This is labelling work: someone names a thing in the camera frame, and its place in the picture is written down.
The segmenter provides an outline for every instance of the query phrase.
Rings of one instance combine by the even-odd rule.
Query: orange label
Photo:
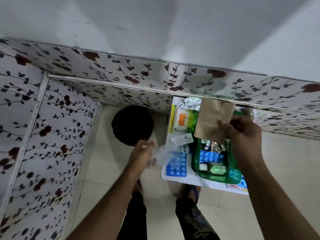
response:
[[[185,118],[186,118],[186,115],[184,113],[181,113],[179,116],[179,123],[178,123],[180,126],[184,126]]]

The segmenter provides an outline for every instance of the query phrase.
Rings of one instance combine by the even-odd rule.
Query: white wall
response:
[[[0,3],[4,37],[320,81],[320,0]]]

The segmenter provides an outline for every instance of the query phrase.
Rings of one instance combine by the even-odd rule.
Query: leg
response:
[[[133,189],[132,198],[129,202],[117,240],[128,240],[131,238],[147,239],[147,209],[143,203],[141,193],[141,186],[137,183]]]
[[[220,240],[210,223],[198,209],[196,202],[198,193],[190,190],[185,197],[176,201],[176,215],[179,219],[181,229],[186,240],[190,239],[213,239]]]

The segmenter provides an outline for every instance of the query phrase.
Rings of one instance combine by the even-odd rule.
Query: sandal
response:
[[[196,186],[189,184],[189,185],[186,187],[185,197],[188,196],[188,194],[190,193],[190,191],[193,191],[193,192],[194,192],[194,195],[195,195],[195,204],[197,204],[197,203],[198,203],[198,200],[199,200],[199,192],[198,192]]]

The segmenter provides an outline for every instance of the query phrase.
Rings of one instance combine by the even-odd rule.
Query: black basket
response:
[[[128,146],[139,140],[148,140],[153,131],[153,119],[148,110],[140,106],[121,109],[111,122],[114,136]]]

